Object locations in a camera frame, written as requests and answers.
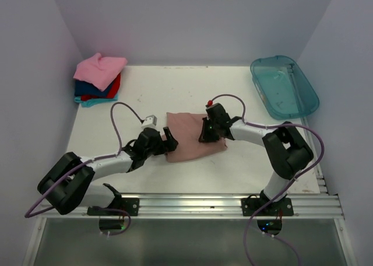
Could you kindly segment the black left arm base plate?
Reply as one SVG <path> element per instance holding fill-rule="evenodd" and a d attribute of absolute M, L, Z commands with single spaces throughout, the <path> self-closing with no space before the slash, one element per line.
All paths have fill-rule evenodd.
<path fill-rule="evenodd" d="M 117 211 L 121 210 L 127 212 L 130 216 L 138 216 L 139 207 L 139 198 L 118 198 L 113 200 L 108 208 L 89 207 L 87 214 L 89 216 L 122 216 L 123 213 Z"/>

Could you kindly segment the dusty pink printed t-shirt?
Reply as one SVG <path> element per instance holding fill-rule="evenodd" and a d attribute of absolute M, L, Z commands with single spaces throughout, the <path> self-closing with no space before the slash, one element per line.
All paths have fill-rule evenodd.
<path fill-rule="evenodd" d="M 166 117 L 167 127 L 178 141 L 176 150 L 166 154 L 169 163 L 192 161 L 227 149 L 224 139 L 212 143 L 199 142 L 206 114 L 167 112 Z"/>

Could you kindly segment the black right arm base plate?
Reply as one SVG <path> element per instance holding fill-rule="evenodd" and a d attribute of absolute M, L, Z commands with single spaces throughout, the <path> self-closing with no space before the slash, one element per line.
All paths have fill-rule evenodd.
<path fill-rule="evenodd" d="M 241 198 L 243 216 L 293 216 L 293 204 L 290 198 L 284 197 L 280 201 L 266 202 L 264 197 L 250 195 Z"/>

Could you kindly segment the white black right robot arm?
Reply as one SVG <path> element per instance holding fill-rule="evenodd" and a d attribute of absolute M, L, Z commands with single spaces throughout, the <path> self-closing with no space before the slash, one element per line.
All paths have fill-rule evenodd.
<path fill-rule="evenodd" d="M 254 127 L 241 117 L 231 118 L 220 103 L 206 105 L 207 116 L 203 118 L 200 143 L 213 143 L 219 139 L 244 141 L 265 148 L 273 168 L 271 178 L 259 194 L 259 207 L 264 214 L 273 215 L 280 209 L 280 201 L 286 196 L 286 185 L 295 175 L 306 168 L 314 154 L 291 123 L 279 128 Z"/>

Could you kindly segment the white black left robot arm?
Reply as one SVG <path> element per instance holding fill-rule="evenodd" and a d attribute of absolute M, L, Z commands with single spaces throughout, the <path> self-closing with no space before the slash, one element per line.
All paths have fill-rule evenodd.
<path fill-rule="evenodd" d="M 147 127 L 137 139 L 112 155 L 83 158 L 68 152 L 42 178 L 37 190 L 61 215 L 83 206 L 88 208 L 89 214 L 118 214 L 125 209 L 121 193 L 111 184 L 97 185 L 94 181 L 112 174 L 132 172 L 151 156 L 175 151 L 178 141 L 169 128 L 163 130 L 165 136 Z"/>

